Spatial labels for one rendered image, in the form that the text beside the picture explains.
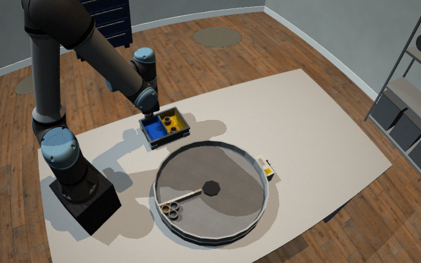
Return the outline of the grey round turntable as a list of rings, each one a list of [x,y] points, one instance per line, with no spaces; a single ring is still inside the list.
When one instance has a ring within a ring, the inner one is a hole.
[[[155,206],[181,239],[199,246],[231,244],[259,222],[273,176],[262,155],[225,141],[193,141],[161,162],[153,183]],[[171,202],[179,204],[177,220],[161,210]]]

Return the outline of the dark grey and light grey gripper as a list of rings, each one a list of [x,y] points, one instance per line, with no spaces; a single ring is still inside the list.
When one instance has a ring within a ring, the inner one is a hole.
[[[149,86],[151,86],[157,92],[157,94],[158,94],[158,89],[157,89],[157,76],[156,76],[156,78],[154,80],[152,80],[150,82],[147,82],[147,84]],[[159,102],[157,100],[156,105],[151,110],[149,110],[147,112],[142,112],[142,114],[148,114],[149,115],[150,113],[157,112],[159,110],[160,110],[160,107],[159,107]],[[153,113],[152,113],[152,117],[154,117]]]

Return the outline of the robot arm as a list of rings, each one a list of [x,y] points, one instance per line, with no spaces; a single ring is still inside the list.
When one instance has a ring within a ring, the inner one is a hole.
[[[105,78],[111,92],[120,91],[142,112],[151,110],[158,100],[157,92],[146,83],[157,76],[155,52],[140,48],[127,62],[96,29],[80,0],[21,0],[21,4],[31,43],[32,129],[61,195],[72,204],[82,204],[95,196],[99,179],[66,124],[60,93],[60,44],[77,52]]]

